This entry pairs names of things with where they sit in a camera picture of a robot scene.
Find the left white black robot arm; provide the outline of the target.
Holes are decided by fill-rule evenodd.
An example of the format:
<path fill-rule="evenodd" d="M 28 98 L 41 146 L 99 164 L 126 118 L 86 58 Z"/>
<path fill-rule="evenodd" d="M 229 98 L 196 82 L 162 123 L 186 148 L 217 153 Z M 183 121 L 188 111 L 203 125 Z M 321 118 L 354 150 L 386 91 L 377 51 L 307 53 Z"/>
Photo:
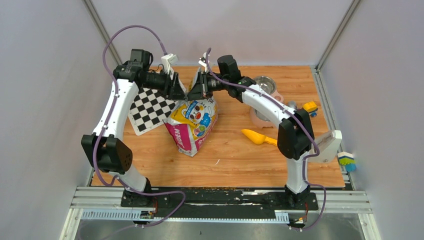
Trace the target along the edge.
<path fill-rule="evenodd" d="M 184 100 L 185 88 L 172 64 L 176 54 L 161 57 L 159 72 L 150 71 L 153 55 L 142 49 L 132 49 L 130 60 L 109 71 L 112 88 L 103 115 L 91 134 L 82 136 L 81 145 L 101 182 L 108 186 L 101 173 L 108 173 L 119 181 L 140 206 L 149 206 L 154 194 L 148 178 L 132 165 L 133 153 L 123 142 L 124 127 L 130 107 L 139 90 L 156 90 L 165 99 Z"/>

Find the pet food bag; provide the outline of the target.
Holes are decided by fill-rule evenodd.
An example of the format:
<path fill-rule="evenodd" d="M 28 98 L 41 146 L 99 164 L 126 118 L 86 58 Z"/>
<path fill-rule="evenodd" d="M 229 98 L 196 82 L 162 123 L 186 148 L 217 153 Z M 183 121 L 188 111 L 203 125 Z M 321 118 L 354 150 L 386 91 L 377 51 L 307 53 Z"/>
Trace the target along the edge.
<path fill-rule="evenodd" d="M 215 98 L 180 100 L 163 123 L 178 151 L 193 157 L 218 120 Z"/>

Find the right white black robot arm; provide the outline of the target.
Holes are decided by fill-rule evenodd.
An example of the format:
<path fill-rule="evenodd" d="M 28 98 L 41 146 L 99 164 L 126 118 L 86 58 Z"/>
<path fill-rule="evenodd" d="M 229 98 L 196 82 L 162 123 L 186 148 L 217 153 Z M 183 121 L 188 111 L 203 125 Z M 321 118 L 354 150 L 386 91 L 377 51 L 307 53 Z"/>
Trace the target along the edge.
<path fill-rule="evenodd" d="M 205 70 L 199 72 L 195 85 L 187 94 L 188 99 L 205 99 L 214 92 L 226 91 L 230 97 L 259 111 L 274 124 L 278 130 L 277 148 L 287 159 L 285 188 L 288 193 L 285 201 L 292 209 L 301 207 L 306 201 L 305 193 L 310 191 L 307 159 L 320 153 L 309 114 L 277 101 L 252 78 L 243 76 L 232 55 L 218 58 L 219 73 L 211 70 L 207 52 L 199 59 L 199 64 Z"/>

